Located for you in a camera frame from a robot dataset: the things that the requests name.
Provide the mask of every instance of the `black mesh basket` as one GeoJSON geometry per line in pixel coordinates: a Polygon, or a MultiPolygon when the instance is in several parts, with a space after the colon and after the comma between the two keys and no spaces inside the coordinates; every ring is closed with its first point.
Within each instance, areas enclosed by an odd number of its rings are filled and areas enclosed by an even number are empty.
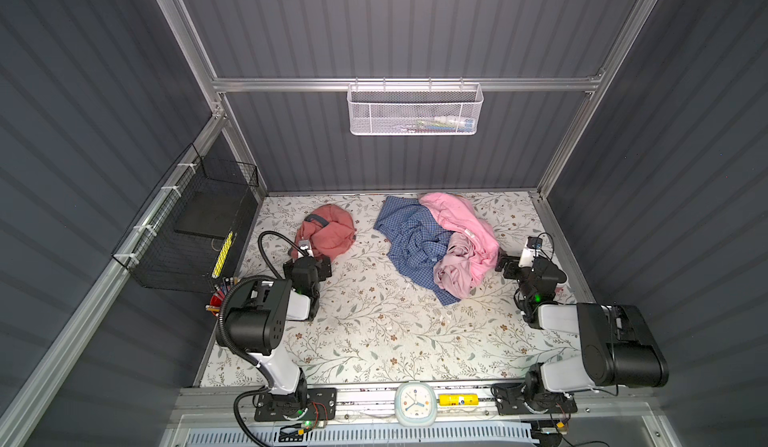
{"type": "Polygon", "coordinates": [[[234,277],[256,216],[256,187],[255,165],[198,157],[144,225],[134,219],[124,235],[140,230],[131,253],[113,258],[144,287],[213,292],[234,277]]]}

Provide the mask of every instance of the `light pink garment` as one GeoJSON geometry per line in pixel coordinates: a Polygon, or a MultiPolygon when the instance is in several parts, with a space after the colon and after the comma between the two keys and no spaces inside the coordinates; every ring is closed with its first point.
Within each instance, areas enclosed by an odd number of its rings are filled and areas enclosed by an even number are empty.
{"type": "Polygon", "coordinates": [[[472,203],[465,198],[436,192],[425,195],[418,202],[432,212],[432,216],[444,229],[464,233],[472,242],[475,249],[469,258],[472,286],[480,285],[485,273],[496,267],[498,241],[491,225],[475,217],[472,203]]]}
{"type": "Polygon", "coordinates": [[[461,232],[455,232],[448,242],[446,256],[435,264],[435,283],[457,299],[469,297],[472,289],[472,263],[475,253],[472,242],[461,232]]]}

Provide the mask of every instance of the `yellow battery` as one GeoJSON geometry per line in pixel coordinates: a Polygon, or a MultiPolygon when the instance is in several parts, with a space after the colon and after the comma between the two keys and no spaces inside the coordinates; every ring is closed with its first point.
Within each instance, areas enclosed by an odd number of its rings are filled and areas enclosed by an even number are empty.
{"type": "Polygon", "coordinates": [[[477,405],[475,394],[441,394],[440,405],[477,405]]]}

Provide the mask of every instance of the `blue plaid shirt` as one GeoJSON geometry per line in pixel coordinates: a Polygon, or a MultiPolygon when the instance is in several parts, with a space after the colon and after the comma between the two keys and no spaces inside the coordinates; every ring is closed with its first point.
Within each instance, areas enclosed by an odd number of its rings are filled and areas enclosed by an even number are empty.
{"type": "Polygon", "coordinates": [[[434,274],[435,264],[446,255],[453,232],[440,227],[418,199],[388,196],[373,228],[392,244],[387,257],[399,273],[434,291],[444,306],[459,301],[438,287],[434,274]]]}

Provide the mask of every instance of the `floral tablecloth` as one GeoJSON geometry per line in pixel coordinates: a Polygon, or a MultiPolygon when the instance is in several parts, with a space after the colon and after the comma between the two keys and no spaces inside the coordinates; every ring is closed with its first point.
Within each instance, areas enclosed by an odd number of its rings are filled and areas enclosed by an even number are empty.
{"type": "MultiPolygon", "coordinates": [[[[461,195],[494,227],[510,254],[520,253],[527,236],[543,230],[525,192],[461,195]]],[[[302,219],[328,203],[355,220],[356,242],[322,283],[315,320],[286,323],[283,342],[310,384],[519,377],[533,363],[579,354],[577,337],[528,328],[512,302],[517,284],[500,273],[489,272],[470,298],[447,307],[397,273],[386,257],[389,242],[373,229],[384,198],[274,197],[259,214],[241,277],[268,273],[256,246],[260,231],[293,238],[302,219]]],[[[287,246],[276,237],[265,238],[265,249],[276,266],[287,260],[287,246]]],[[[575,302],[567,284],[558,288],[557,300],[575,302]]],[[[214,346],[201,386],[259,384],[261,375],[252,365],[214,346]]]]}

